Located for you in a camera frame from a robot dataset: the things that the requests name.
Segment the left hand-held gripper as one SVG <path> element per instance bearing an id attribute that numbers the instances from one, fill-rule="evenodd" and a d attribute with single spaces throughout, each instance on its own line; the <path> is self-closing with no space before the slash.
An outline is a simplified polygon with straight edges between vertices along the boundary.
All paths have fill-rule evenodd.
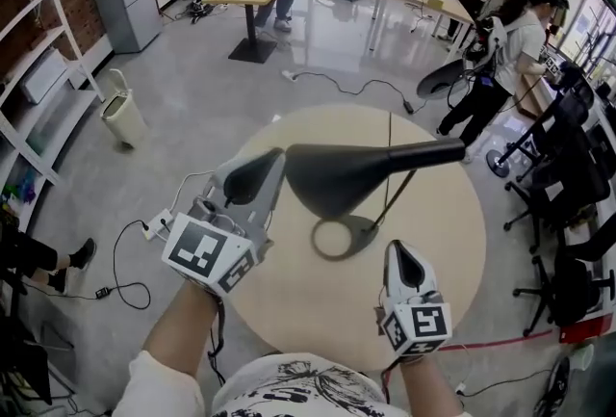
<path id="1" fill-rule="evenodd" d="M 286 156 L 274 147 L 221 165 L 188 214 L 179 213 L 162 260 L 218 297 L 229 295 L 273 246 L 266 222 L 284 180 Z"/>

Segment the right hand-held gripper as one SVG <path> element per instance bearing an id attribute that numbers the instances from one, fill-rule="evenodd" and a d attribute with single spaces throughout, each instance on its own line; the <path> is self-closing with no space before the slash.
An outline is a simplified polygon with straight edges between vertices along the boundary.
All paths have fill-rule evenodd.
<path id="1" fill-rule="evenodd" d="M 452 336 L 450 305 L 436 291 L 436 275 L 419 252 L 400 240 L 386 248 L 384 285 L 387 299 L 375 308 L 378 332 L 389 341 L 396 359 L 421 358 Z M 402 298 L 406 289 L 417 295 Z"/>

